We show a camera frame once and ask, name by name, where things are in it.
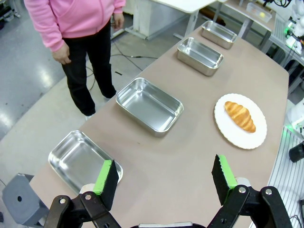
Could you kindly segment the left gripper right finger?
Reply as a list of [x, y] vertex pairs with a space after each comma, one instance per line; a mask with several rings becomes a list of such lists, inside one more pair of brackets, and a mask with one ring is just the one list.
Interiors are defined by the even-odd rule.
[[239, 216], [250, 217], [257, 228], [292, 227], [276, 187], [266, 186], [257, 191], [247, 179], [238, 183], [224, 155], [215, 156], [211, 173], [221, 208], [209, 228], [232, 228]]

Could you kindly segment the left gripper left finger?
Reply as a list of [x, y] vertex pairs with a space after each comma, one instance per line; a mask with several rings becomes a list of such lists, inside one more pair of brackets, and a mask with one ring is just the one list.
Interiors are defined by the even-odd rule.
[[80, 228], [92, 222], [96, 228], [119, 228], [110, 213], [118, 179], [115, 161], [105, 160], [92, 191], [80, 193], [73, 199], [67, 195], [53, 199], [44, 227]]

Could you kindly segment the person's right hand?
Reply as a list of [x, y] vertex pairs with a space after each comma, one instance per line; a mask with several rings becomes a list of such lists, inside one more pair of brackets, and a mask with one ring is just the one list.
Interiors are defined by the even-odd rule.
[[69, 55], [69, 47], [66, 43], [59, 50], [52, 52], [52, 57], [62, 65], [71, 63]]

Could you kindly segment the person's left hand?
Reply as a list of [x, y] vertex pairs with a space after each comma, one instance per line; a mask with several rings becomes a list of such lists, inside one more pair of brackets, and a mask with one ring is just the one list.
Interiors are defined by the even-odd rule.
[[114, 13], [114, 29], [120, 30], [124, 26], [124, 15], [123, 13]]

